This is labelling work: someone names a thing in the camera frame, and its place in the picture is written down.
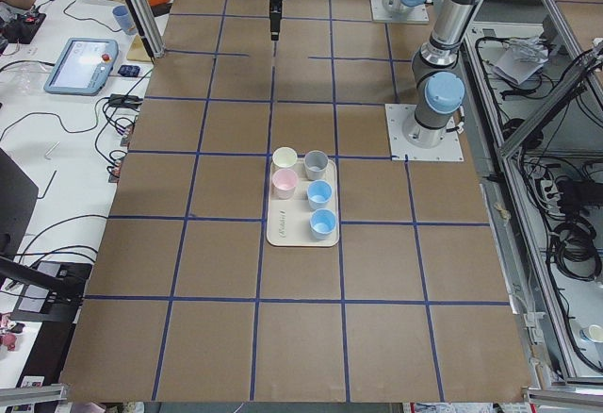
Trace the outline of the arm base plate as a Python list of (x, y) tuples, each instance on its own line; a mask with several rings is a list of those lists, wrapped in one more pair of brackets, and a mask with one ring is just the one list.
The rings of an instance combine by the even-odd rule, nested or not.
[(377, 23), (426, 25), (428, 0), (370, 0), (372, 20)]
[(395, 161), (463, 162), (457, 123), (452, 116), (441, 129), (419, 125), (414, 104), (386, 104), (385, 120), (391, 158)]

